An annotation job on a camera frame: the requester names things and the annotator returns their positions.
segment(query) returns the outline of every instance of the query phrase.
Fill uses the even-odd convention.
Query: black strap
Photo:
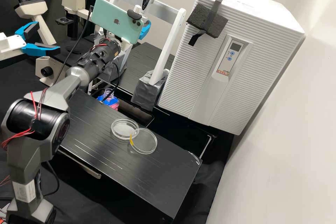
[[[199,30],[199,32],[197,34],[195,34],[194,36],[191,37],[188,45],[194,46],[197,39],[199,37],[201,37],[204,33],[207,32],[207,30],[209,29],[212,21],[214,20],[217,11],[219,9],[220,4],[222,3],[223,0],[215,0],[208,16],[206,17],[206,20],[204,21],[204,23],[202,24],[202,29]]]

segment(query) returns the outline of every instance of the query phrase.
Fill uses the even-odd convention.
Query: control panel
[[[217,69],[217,73],[228,76],[243,47],[244,43],[231,40],[230,45],[224,54],[222,62]]]

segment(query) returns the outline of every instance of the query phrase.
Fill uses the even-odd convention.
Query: robotic arm
[[[26,94],[8,109],[1,124],[3,138],[29,133],[20,134],[6,145],[15,193],[7,209],[8,224],[54,222],[56,210],[42,195],[41,162],[53,158],[69,129],[68,100],[79,87],[87,86],[102,73],[121,51],[117,40],[106,39],[104,44],[85,53],[63,80],[44,91]],[[38,104],[40,113],[35,110]]]

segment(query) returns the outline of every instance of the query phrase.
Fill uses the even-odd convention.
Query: clear glass dish
[[[158,145],[156,136],[147,128],[136,129],[129,142],[134,150],[145,155],[153,153]]]
[[[132,119],[128,118],[116,119],[111,124],[113,135],[122,140],[129,140],[130,135],[132,135],[133,138],[136,137],[139,133],[136,131],[137,129],[139,129],[139,125]]]

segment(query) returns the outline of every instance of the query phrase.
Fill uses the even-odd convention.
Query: petri dish
[[[114,120],[111,124],[111,130],[113,135],[122,140],[129,140],[130,135],[136,137],[139,132],[136,130],[139,129],[139,125],[128,118],[119,118]]]
[[[156,136],[147,128],[138,128],[135,130],[135,136],[129,142],[133,149],[141,154],[151,154],[155,151],[158,140]]]

